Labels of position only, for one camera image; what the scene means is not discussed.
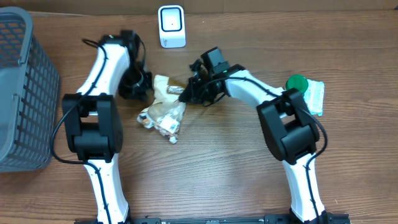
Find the beige dried mushroom bag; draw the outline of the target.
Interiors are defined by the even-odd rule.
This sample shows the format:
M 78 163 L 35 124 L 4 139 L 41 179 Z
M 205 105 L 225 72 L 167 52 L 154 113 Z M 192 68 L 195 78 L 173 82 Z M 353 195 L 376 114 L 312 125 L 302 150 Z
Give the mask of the beige dried mushroom bag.
M 157 129 L 169 142 L 175 144 L 187 105 L 178 99 L 185 87 L 185 84 L 170 77 L 156 75 L 154 101 L 140 112 L 137 121 L 147 129 Z

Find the green capped clear bottle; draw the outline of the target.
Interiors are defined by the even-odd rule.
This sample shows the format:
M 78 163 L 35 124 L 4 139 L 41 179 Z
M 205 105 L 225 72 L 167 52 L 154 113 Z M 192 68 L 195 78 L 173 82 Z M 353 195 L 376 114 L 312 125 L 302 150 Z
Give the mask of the green capped clear bottle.
M 299 74 L 292 75 L 285 83 L 286 90 L 295 88 L 303 95 L 307 91 L 308 86 L 308 80 L 304 76 Z

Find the teal wet wipes pack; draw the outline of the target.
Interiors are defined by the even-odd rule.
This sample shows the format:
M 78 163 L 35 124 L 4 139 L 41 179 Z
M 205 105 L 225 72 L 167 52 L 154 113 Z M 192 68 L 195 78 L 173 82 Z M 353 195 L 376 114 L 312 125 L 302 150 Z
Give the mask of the teal wet wipes pack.
M 308 88 L 304 93 L 304 100 L 311 114 L 323 115 L 323 100 L 325 93 L 325 84 L 315 80 L 307 79 Z

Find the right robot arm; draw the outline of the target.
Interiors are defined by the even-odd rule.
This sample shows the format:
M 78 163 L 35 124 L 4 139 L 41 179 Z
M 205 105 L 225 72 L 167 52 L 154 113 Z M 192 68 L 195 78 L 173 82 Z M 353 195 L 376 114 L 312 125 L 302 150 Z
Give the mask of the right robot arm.
M 310 114 L 301 92 L 265 84 L 242 65 L 230 65 L 217 47 L 189 67 L 193 75 L 179 101 L 208 107 L 229 96 L 254 108 L 268 150 L 284 166 L 291 221 L 326 223 L 315 173 L 317 142 L 326 132 Z

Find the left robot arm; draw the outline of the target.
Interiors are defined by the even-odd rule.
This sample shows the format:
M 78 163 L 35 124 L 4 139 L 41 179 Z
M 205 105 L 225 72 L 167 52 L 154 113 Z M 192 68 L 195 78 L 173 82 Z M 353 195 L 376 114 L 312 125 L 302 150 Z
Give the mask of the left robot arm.
M 139 56 L 144 43 L 133 30 L 83 42 L 97 49 L 97 58 L 84 84 L 62 98 L 59 125 L 77 156 L 75 164 L 89 175 L 97 206 L 94 223 L 131 223 L 119 173 L 124 134 L 115 96 L 147 101 L 153 92 L 146 58 Z

